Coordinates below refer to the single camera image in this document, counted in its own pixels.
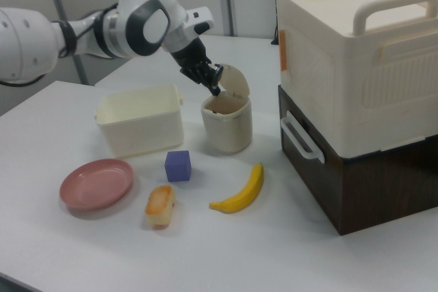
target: white drawer handle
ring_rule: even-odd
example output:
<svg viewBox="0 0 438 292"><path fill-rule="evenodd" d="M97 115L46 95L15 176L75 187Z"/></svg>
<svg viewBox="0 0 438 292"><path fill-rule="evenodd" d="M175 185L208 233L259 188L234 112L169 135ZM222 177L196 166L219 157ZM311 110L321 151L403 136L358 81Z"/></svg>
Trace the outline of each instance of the white drawer handle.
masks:
<svg viewBox="0 0 438 292"><path fill-rule="evenodd" d="M370 0L362 4L353 18L353 35L365 33L367 18L376 12L392 8L427 2L426 18L435 18L438 15L438 0Z"/></svg>
<svg viewBox="0 0 438 292"><path fill-rule="evenodd" d="M295 138L294 134L290 131L289 127L287 126L287 123L292 125L292 127L300 135L302 140L304 140L305 143L308 145L308 147L310 147L312 152L307 152L302 147L300 142ZM321 163L325 163L326 159L324 158L324 154L322 154L321 149L318 147L318 145L315 144L315 142L312 140L309 134L307 134L306 131L301 127L300 123L294 118L292 113L287 111L286 117L280 120L280 126L282 130L285 132L285 134L288 136L290 141L295 145L296 149L300 152L302 157L309 160L319 159Z"/></svg>

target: wooden box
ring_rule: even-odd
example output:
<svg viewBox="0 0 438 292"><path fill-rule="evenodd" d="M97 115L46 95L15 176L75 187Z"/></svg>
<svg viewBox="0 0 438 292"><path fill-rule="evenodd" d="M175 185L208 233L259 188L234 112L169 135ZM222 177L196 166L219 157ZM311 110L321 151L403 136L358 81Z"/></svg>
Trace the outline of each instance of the wooden box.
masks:
<svg viewBox="0 0 438 292"><path fill-rule="evenodd" d="M283 152L340 235L438 206L438 135L343 159L281 86L279 105L280 117L289 111L324 155L324 163L305 159L281 130Z"/></svg>

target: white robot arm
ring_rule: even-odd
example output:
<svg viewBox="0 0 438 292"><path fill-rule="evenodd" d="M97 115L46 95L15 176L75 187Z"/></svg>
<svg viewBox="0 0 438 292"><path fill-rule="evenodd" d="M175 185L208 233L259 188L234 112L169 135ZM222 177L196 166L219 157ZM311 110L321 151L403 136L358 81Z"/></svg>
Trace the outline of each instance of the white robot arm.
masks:
<svg viewBox="0 0 438 292"><path fill-rule="evenodd" d="M53 70L59 57L106 58L169 52L181 72L212 94L223 67L211 64L199 35L213 26L208 8L185 10L177 0L119 0L80 21L49 22L41 13L0 8L0 81L29 81Z"/></svg>

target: toy banana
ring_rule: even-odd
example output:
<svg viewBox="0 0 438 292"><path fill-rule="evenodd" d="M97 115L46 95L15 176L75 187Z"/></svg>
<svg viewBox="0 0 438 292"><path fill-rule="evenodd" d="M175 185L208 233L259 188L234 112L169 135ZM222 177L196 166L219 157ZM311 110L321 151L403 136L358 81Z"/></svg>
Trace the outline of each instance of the toy banana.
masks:
<svg viewBox="0 0 438 292"><path fill-rule="evenodd" d="M263 165L258 163L253 166L248 182L239 193L221 202L210 203L210 209L224 213L233 213L246 208L259 195L263 180Z"/></svg>

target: pink plate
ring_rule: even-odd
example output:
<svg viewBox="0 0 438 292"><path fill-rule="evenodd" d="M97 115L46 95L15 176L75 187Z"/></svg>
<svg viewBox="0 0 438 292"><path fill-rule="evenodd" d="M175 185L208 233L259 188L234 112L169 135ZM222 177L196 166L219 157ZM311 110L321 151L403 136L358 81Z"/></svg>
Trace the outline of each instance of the pink plate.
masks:
<svg viewBox="0 0 438 292"><path fill-rule="evenodd" d="M115 203L132 186L131 166L117 159L103 159L77 168L64 179L61 200L68 207L95 210Z"/></svg>

